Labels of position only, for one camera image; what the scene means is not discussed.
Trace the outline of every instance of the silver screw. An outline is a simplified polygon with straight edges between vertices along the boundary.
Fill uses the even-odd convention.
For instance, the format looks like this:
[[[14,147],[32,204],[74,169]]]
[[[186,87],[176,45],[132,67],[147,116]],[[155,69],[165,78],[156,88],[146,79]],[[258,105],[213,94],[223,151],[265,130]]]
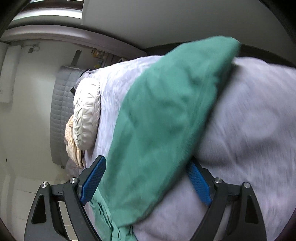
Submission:
[[[70,183],[71,184],[74,184],[76,182],[77,182],[77,178],[76,177],[73,177],[73,178],[70,179]]]
[[[48,183],[47,183],[47,182],[43,182],[43,183],[41,184],[41,187],[42,187],[42,188],[46,188],[46,187],[47,187],[47,185],[48,185]]]
[[[222,180],[222,178],[216,177],[214,179],[214,181],[215,181],[215,183],[221,183],[223,180]]]
[[[249,183],[244,183],[244,187],[245,187],[245,188],[250,188],[250,187],[251,187],[251,184],[249,184]]]

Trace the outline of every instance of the gray quilted headboard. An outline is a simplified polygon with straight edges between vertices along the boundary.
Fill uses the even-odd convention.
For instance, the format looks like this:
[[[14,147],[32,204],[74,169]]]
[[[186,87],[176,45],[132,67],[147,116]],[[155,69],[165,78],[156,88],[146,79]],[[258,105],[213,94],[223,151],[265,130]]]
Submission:
[[[64,134],[66,124],[73,115],[74,95],[70,90],[82,73],[83,70],[63,66],[54,84],[50,111],[50,150],[52,161],[60,166],[66,166],[69,159]]]

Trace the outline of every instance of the ceiling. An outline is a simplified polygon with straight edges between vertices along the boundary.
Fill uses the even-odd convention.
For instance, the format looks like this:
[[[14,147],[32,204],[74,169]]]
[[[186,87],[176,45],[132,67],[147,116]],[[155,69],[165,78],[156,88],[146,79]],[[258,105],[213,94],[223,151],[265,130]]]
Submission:
[[[232,36],[296,63],[295,46],[259,0],[85,0],[82,19],[28,18],[106,34],[145,49],[167,43]],[[25,24],[17,20],[11,24]]]

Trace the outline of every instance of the curved white beam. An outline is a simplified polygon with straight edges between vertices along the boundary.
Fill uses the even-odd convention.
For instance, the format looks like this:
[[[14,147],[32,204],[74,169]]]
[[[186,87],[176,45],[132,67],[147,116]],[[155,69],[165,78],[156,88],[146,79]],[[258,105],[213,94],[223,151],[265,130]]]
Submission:
[[[146,53],[117,39],[95,32],[58,25],[27,25],[8,29],[1,41],[51,39],[89,46],[126,59],[146,56]]]

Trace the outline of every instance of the gathered green fabric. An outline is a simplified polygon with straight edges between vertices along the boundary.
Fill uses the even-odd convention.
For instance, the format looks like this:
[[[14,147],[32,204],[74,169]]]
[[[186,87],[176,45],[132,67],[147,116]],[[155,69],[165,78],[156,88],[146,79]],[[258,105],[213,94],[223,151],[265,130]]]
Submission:
[[[100,206],[93,206],[96,219],[107,223],[98,213],[108,210],[124,228],[122,240],[134,238],[130,225],[152,212],[184,170],[239,48],[230,37],[182,44],[131,86],[92,200]]]

